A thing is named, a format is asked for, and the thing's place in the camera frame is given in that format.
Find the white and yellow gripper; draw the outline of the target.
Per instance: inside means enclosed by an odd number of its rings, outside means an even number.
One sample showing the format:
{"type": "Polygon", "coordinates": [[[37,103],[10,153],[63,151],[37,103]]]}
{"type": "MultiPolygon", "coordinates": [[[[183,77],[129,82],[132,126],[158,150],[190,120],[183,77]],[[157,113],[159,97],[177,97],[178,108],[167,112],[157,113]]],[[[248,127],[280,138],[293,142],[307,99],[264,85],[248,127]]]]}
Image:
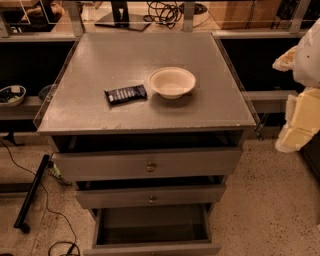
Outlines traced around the white and yellow gripper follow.
{"type": "Polygon", "coordinates": [[[272,68],[293,71],[293,79],[305,89],[286,102],[286,123],[280,131],[275,148],[283,153],[299,151],[320,131],[319,55],[304,53],[294,46],[277,58],[272,68]]]}

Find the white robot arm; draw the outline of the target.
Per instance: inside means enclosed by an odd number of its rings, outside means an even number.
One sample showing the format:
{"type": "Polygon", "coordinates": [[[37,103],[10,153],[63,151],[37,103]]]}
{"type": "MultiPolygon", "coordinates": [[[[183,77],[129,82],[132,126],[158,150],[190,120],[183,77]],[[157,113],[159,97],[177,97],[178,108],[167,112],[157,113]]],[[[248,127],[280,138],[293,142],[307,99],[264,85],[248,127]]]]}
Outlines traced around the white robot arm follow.
{"type": "Polygon", "coordinates": [[[305,89],[286,101],[286,123],[275,148],[284,153],[299,151],[320,131],[320,19],[299,43],[272,64],[278,71],[293,72],[293,79],[305,89]]]}

